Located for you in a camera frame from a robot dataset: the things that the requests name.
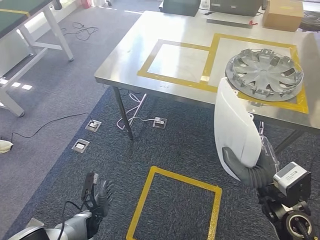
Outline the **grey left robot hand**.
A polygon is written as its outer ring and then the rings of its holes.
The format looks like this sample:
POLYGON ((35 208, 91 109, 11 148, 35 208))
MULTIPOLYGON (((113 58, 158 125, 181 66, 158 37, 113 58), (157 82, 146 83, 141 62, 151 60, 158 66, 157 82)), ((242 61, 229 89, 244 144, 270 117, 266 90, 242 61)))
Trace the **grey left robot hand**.
POLYGON ((104 180, 95 197, 96 203, 100 208, 101 216, 106 217, 110 208, 113 194, 113 182, 104 180))

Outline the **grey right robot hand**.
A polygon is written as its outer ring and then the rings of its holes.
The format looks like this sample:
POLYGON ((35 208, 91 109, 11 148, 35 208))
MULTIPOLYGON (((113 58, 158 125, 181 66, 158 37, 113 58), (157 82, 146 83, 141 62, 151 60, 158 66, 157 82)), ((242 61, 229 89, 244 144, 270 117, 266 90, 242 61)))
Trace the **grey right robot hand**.
POLYGON ((261 135, 260 140, 261 151, 254 167, 243 165, 227 146, 222 148, 223 160, 235 178, 246 186, 259 189, 270 185, 273 182, 273 176, 278 172, 279 162, 272 144, 266 136, 261 135))

